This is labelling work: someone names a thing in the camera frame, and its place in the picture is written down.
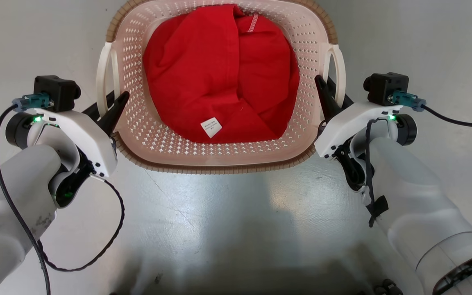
red garment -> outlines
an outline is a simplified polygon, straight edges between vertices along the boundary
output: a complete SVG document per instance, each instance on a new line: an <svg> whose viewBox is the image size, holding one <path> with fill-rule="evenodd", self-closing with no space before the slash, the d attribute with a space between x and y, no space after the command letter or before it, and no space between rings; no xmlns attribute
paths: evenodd
<svg viewBox="0 0 472 295"><path fill-rule="evenodd" d="M287 128L300 73L289 42L265 17L236 5L198 8L161 24L143 62L161 120L188 140L272 140ZM201 123L211 118L222 129L209 138Z"/></svg>

pink plastic basket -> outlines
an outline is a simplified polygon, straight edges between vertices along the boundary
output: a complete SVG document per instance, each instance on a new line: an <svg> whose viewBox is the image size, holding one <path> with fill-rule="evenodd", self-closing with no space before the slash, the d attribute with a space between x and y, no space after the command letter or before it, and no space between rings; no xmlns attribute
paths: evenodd
<svg viewBox="0 0 472 295"><path fill-rule="evenodd" d="M143 69L143 53L150 36L163 21L206 5L237 4L245 13L259 13L282 28L292 44L300 68L300 86L293 116L278 140L201 144L173 132L159 119L150 99ZM111 60L116 96L131 98L114 138L127 159L150 170L191 174L229 174L278 170L295 166L314 152L313 142L322 121L315 75L328 75L330 57L337 71L336 101L345 95L345 66L334 25L312 0L130 0L116 14L107 31L97 75L98 107L106 109L105 75Z"/></svg>

basket rim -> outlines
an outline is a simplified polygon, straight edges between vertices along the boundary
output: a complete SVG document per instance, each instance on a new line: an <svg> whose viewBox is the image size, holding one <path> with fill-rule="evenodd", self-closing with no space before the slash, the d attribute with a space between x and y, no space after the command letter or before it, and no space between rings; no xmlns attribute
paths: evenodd
<svg viewBox="0 0 472 295"><path fill-rule="evenodd" d="M127 3L125 3L125 5L123 5L118 10L116 15L110 22L109 28L107 30L106 41L109 43L113 43L114 41L116 41L118 29L126 15L137 6L150 1L154 0L129 0ZM316 16L318 16L318 18L324 25L328 42L331 44L338 43L336 29L333 24L333 21L331 20L328 13L326 13L326 11L318 3L314 2L313 0L280 1L299 4L311 10L313 13L315 13ZM298 164L305 162L316 152L314 144L311 144L304 152L300 153L298 156L283 161L262 164L249 164L243 166L182 166L147 161L146 159L139 157L137 154L133 153L131 149L129 149L129 147L125 144L124 140L121 138L119 132L114 132L112 134L112 138L116 141L116 150L119 150L129 161L136 164L137 166L156 172L173 172L182 174L242 174L250 172L282 170L285 168L294 167Z"/></svg>

gray floor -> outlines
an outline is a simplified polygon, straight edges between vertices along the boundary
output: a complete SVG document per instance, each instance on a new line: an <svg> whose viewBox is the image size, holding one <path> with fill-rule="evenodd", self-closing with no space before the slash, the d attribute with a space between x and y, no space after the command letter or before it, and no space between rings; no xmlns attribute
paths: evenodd
<svg viewBox="0 0 472 295"><path fill-rule="evenodd" d="M472 120L472 2L326 0L347 66L347 92L365 99L371 73L411 77L410 92L453 117ZM0 113L30 93L36 75L82 86L94 97L104 34L123 0L0 1ZM472 223L472 129L413 114L410 150L445 184ZM2 159L17 150L4 144ZM386 277L405 294L420 283L378 228L336 162L312 157L277 172L199 176L142 170L119 158L111 182L125 199L118 240L79 273L50 271L53 294L326 293L355 295ZM77 267L112 235L118 202L88 182L42 238L52 261ZM154 278L162 273L161 282ZM0 286L2 294L44 294L35 253Z"/></svg>

basket handle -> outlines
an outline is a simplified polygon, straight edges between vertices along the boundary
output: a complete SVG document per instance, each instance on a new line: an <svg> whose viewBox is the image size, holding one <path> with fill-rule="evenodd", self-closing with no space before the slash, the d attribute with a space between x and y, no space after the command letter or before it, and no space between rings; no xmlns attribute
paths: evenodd
<svg viewBox="0 0 472 295"><path fill-rule="evenodd" d="M120 96L120 71L118 69L118 54L112 49L112 43L106 42L101 50L100 59L98 61L98 73L96 75L96 94L97 105L100 116L103 117L109 110L107 107L107 95L105 91L105 80L107 79L107 70L109 67L109 59L112 59L112 76L114 80L114 99Z"/></svg>
<svg viewBox="0 0 472 295"><path fill-rule="evenodd" d="M320 60L324 61L324 68L320 69L320 75L325 79L329 78L329 64L331 56L334 58L336 67L336 104L341 108L343 99L345 98L345 63L343 62L343 55L337 44L320 43Z"/></svg>

